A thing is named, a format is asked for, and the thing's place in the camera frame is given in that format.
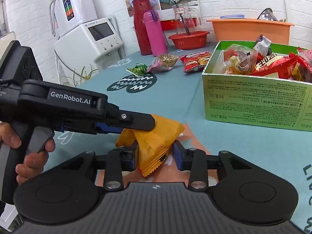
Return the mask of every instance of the human hand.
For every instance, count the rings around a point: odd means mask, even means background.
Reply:
[[[0,141],[3,141],[7,146],[11,148],[18,148],[21,146],[21,140],[12,129],[10,124],[0,124]],[[49,152],[54,151],[55,143],[53,139],[46,142],[45,149],[39,153],[30,153],[24,159],[23,164],[18,164],[15,168],[18,174],[16,180],[19,184],[24,183],[26,180],[37,176],[42,173],[43,167],[48,161]]]

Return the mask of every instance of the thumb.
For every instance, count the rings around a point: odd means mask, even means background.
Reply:
[[[10,124],[5,122],[0,124],[0,139],[11,148],[18,148],[21,146],[21,139]]]

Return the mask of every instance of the round pad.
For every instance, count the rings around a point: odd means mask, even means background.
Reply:
[[[298,203],[296,189],[264,170],[238,170],[213,190],[221,211],[247,224],[274,224],[290,219]]]
[[[41,174],[19,186],[14,194],[18,212],[40,224],[64,224],[89,213],[98,201],[98,189],[77,171]]]
[[[251,202],[266,202],[276,195],[274,187],[260,182],[250,182],[240,187],[239,193]]]

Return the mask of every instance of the table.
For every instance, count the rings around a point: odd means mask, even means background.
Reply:
[[[201,50],[213,52],[215,43]],[[193,51],[171,49],[170,53],[180,56]],[[312,150],[311,132],[288,129],[265,128],[205,119],[201,73],[183,73],[183,64],[178,61],[175,68],[166,73],[155,74],[157,80],[147,79],[136,87],[117,83],[129,76],[126,68],[137,62],[149,65],[153,56],[132,54],[110,66],[80,88],[104,93],[108,101],[121,109],[155,113],[184,124],[185,131],[179,140],[185,147],[203,149],[209,154],[228,150],[261,168],[264,168],[292,183],[298,191],[299,202],[292,221],[308,233],[312,230]],[[93,150],[105,154],[114,148],[116,134],[86,135],[72,132],[56,133],[56,150],[50,154],[45,170],[58,165],[83,151]],[[103,183],[104,172],[99,172],[96,184]],[[138,171],[124,173],[128,181],[187,183],[189,171],[180,172],[174,159],[169,156],[151,175],[144,178]],[[216,184],[215,173],[209,173],[209,185]]]

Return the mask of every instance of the display screen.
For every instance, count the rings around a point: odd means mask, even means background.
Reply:
[[[98,41],[100,39],[106,38],[114,34],[108,23],[102,23],[100,25],[89,27],[88,29],[91,32],[95,41]]]
[[[74,17],[73,8],[71,6],[71,0],[63,0],[64,8],[66,12],[67,20],[71,20]]]

